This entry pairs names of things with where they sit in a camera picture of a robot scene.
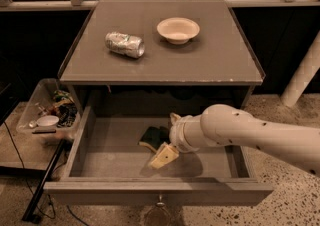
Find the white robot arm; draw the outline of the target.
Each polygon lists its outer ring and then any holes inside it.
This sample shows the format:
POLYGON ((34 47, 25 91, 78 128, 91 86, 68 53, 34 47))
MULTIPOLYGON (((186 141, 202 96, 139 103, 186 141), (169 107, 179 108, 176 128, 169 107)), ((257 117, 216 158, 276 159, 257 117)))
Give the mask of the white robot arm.
POLYGON ((320 176, 320 129, 263 121, 234 107, 216 104, 197 116, 170 115, 169 141, 149 165, 161 168, 181 153, 201 148, 245 146, 257 149, 307 173, 320 176))

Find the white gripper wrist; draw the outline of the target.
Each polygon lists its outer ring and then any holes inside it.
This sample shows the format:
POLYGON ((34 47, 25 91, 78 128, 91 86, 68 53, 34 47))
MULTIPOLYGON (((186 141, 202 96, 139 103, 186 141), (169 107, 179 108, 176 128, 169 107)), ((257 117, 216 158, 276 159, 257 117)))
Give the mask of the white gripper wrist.
POLYGON ((160 169, 173 162, 179 157, 179 152, 190 153, 198 151, 197 147, 187 142, 184 128, 187 123, 196 123, 196 125, 199 126, 199 117, 191 115, 181 117, 176 113, 171 113, 170 122, 169 140, 171 144, 163 143, 151 158, 149 166, 153 169, 160 169))

